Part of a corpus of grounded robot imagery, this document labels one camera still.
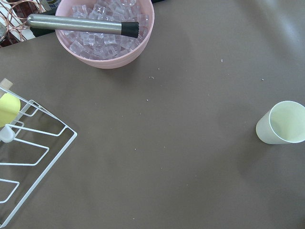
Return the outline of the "yellow cup on rack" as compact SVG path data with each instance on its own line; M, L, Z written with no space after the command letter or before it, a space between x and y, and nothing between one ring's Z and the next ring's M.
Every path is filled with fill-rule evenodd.
M5 93L0 98L0 127L4 127L6 124L11 123L20 111L19 98Z

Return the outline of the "cream white cup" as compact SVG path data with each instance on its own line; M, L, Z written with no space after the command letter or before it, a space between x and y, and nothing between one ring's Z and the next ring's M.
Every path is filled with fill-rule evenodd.
M296 144L305 140L305 107L294 101L275 104L256 124L258 138L267 144Z

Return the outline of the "clear bottle on rack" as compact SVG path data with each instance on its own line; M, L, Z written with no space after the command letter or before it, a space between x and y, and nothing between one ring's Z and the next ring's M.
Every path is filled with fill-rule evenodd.
M0 140L4 143L9 143L15 139L15 132L10 126L4 126L0 131Z

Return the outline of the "steel muddler black tip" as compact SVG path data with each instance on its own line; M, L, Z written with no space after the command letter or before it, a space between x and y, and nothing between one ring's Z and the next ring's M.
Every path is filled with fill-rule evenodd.
M27 24L31 28L36 29L116 34L133 38L137 38L139 34L138 22L113 22L44 14L31 14L27 17Z

